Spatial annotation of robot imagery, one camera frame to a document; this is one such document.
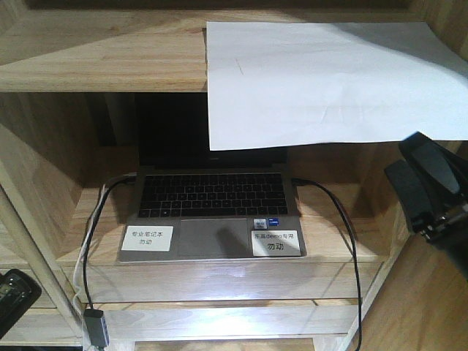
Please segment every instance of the laptop lid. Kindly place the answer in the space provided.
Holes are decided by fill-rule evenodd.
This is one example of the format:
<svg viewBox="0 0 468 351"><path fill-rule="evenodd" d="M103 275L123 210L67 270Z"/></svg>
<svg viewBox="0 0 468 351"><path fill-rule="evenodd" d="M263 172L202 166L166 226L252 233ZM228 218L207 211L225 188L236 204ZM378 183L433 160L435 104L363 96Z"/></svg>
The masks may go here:
<svg viewBox="0 0 468 351"><path fill-rule="evenodd" d="M210 151L206 92L136 93L135 106L141 165L238 168L286 162L286 148Z"/></svg>

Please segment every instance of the printed label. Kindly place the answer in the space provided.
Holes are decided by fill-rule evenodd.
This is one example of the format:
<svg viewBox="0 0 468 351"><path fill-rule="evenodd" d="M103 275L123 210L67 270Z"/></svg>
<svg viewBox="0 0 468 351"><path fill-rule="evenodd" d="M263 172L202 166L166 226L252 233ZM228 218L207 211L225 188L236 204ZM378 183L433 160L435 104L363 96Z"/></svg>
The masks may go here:
<svg viewBox="0 0 468 351"><path fill-rule="evenodd" d="M172 237L173 227L170 226L129 225L122 250L169 251Z"/></svg>
<svg viewBox="0 0 468 351"><path fill-rule="evenodd" d="M301 256L296 230L253 230L254 256Z"/></svg>

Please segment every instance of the white paper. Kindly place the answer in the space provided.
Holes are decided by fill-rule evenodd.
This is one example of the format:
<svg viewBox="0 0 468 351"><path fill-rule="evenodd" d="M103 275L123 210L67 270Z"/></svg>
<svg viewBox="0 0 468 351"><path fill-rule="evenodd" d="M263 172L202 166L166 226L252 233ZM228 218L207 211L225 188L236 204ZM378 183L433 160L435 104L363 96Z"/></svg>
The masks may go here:
<svg viewBox="0 0 468 351"><path fill-rule="evenodd" d="M278 257L301 256L296 230L253 230L252 251L254 256Z"/></svg>
<svg viewBox="0 0 468 351"><path fill-rule="evenodd" d="M468 64L425 23L208 23L210 149L468 139Z"/></svg>
<svg viewBox="0 0 468 351"><path fill-rule="evenodd" d="M122 250L169 251L173 227L153 225L129 225L125 232Z"/></svg>

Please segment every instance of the black object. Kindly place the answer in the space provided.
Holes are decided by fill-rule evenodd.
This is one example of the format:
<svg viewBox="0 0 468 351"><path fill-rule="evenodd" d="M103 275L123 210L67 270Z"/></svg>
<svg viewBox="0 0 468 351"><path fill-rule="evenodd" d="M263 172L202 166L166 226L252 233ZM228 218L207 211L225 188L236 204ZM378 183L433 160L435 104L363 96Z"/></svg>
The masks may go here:
<svg viewBox="0 0 468 351"><path fill-rule="evenodd" d="M468 161L417 132L399 143L405 161L385 168L410 231L447 253L468 279Z"/></svg>
<svg viewBox="0 0 468 351"><path fill-rule="evenodd" d="M100 309L85 309L83 316L91 345L95 347L109 346L109 334L105 324L104 312Z"/></svg>
<svg viewBox="0 0 468 351"><path fill-rule="evenodd" d="M0 339L41 296L41 293L40 286L18 269L0 275Z"/></svg>
<svg viewBox="0 0 468 351"><path fill-rule="evenodd" d="M287 214L280 173L147 175L139 217Z"/></svg>
<svg viewBox="0 0 468 351"><path fill-rule="evenodd" d="M141 165L209 169L270 167L286 161L282 147L210 151L206 92L136 93L135 108Z"/></svg>

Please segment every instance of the black keyboard key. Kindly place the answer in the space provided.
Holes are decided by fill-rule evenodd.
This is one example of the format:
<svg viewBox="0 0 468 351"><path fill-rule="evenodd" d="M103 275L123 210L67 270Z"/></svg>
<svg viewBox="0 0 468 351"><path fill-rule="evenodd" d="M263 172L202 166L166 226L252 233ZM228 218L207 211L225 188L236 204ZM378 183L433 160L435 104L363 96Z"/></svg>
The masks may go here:
<svg viewBox="0 0 468 351"><path fill-rule="evenodd" d="M270 206L286 206L286 201L283 199L266 199L262 200L262 206L270 207Z"/></svg>
<svg viewBox="0 0 468 351"><path fill-rule="evenodd" d="M182 216L233 216L235 208L187 208L182 209Z"/></svg>
<svg viewBox="0 0 468 351"><path fill-rule="evenodd" d="M271 184L271 190L274 192L282 192L283 190L283 184Z"/></svg>
<svg viewBox="0 0 468 351"><path fill-rule="evenodd" d="M268 207L268 214L278 214L278 208L273 206Z"/></svg>
<svg viewBox="0 0 468 351"><path fill-rule="evenodd" d="M258 214L257 208L255 207L248 207L247 214Z"/></svg>
<svg viewBox="0 0 468 351"><path fill-rule="evenodd" d="M265 196L267 199L284 199L283 192L266 192Z"/></svg>
<svg viewBox="0 0 468 351"><path fill-rule="evenodd" d="M138 216L139 217L148 217L150 214L150 210L139 210Z"/></svg>

